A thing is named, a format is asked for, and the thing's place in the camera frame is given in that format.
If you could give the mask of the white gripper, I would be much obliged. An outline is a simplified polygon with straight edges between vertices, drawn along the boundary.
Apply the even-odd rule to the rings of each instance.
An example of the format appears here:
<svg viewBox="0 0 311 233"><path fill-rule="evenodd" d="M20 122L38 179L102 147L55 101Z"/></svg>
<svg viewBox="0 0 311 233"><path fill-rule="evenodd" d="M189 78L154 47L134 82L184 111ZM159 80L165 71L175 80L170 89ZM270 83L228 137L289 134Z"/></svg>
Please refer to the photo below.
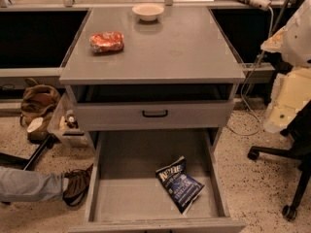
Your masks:
<svg viewBox="0 0 311 233"><path fill-rule="evenodd" d="M285 27L265 40L260 48L275 53L282 52ZM311 70L293 68L287 75L278 74L271 91L263 129L277 133L285 129L311 100Z"/></svg>

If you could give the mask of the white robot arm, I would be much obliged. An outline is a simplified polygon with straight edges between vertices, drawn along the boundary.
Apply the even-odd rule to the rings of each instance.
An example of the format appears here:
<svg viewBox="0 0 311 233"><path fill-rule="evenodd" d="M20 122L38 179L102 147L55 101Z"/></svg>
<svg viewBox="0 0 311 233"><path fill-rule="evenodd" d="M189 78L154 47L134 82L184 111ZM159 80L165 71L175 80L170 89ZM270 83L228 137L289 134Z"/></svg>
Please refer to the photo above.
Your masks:
<svg viewBox="0 0 311 233"><path fill-rule="evenodd" d="M276 133L311 100L311 0L304 0L287 24L260 48L280 52L282 59L293 66L287 75L278 74L272 86L263 128Z"/></svg>

